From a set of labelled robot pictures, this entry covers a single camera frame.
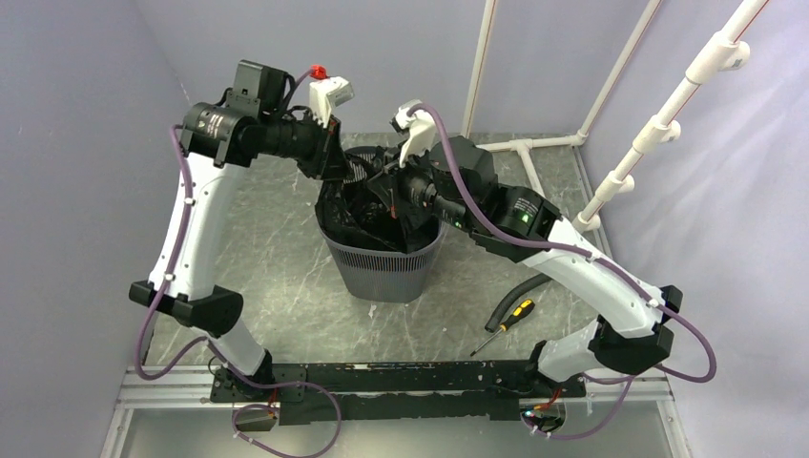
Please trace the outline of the black trash bag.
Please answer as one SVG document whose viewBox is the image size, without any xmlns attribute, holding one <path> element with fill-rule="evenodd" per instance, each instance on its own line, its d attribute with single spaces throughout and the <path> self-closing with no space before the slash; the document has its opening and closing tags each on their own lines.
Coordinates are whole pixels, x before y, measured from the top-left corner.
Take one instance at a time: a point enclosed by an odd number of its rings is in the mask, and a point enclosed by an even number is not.
<svg viewBox="0 0 809 458">
<path fill-rule="evenodd" d="M 384 157 L 381 146 L 359 146 L 345 151 L 352 174 L 348 179 L 322 184 L 315 216 L 322 232 L 333 241 L 354 248 L 411 253 L 439 236 L 437 219 L 413 225 L 391 216 L 365 180 Z"/>
</svg>

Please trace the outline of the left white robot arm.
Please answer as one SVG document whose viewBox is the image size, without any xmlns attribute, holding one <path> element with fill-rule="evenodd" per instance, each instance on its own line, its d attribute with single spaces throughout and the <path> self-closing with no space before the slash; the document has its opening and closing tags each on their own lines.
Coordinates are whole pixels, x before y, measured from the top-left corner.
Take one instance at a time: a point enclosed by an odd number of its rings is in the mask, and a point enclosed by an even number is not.
<svg viewBox="0 0 809 458">
<path fill-rule="evenodd" d="M 215 281 L 219 241 L 228 210 L 253 161 L 261 155 L 293 159 L 301 173 L 342 181 L 350 168 L 334 110 L 354 95 L 351 83 L 321 66 L 302 76 L 249 60 L 214 103 L 199 102 L 170 130 L 179 166 L 176 200 L 160 256 L 129 297 L 195 332 L 237 376 L 252 401 L 274 387 L 271 353 L 252 336 L 240 293 Z"/>
</svg>

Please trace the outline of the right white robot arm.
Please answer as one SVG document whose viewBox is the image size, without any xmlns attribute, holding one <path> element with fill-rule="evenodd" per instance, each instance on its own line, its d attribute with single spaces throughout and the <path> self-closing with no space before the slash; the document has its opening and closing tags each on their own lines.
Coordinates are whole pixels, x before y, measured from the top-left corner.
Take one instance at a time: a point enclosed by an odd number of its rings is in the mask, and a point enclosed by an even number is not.
<svg viewBox="0 0 809 458">
<path fill-rule="evenodd" d="M 670 356 L 674 333 L 661 308 L 680 306 L 677 288 L 637 279 L 578 233 L 550 201 L 529 187 L 500 182 L 490 152 L 463 136 L 449 144 L 482 214 L 526 245 L 498 238 L 475 217 L 442 145 L 405 163 L 399 161 L 399 149 L 380 148 L 364 168 L 363 183 L 404 227 L 439 219 L 489 253 L 548 276 L 596 310 L 596 319 L 582 329 L 535 346 L 525 373 L 531 392 L 548 396 L 570 377 L 594 368 L 638 375 Z"/>
</svg>

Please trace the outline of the grey mesh trash bin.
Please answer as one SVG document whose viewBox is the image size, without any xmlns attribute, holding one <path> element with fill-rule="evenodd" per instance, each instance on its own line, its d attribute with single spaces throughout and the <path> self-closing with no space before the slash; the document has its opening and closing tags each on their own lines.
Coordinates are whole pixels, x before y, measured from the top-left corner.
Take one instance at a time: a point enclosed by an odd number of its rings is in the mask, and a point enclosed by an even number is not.
<svg viewBox="0 0 809 458">
<path fill-rule="evenodd" d="M 402 217 L 398 219 L 413 225 L 437 218 L 419 217 L 414 222 Z M 428 274 L 437 256 L 439 240 L 445 233 L 440 221 L 439 225 L 437 239 L 411 253 L 349 247 L 329 239 L 320 230 L 351 295 L 372 302 L 407 303 L 415 301 L 425 291 Z"/>
</svg>

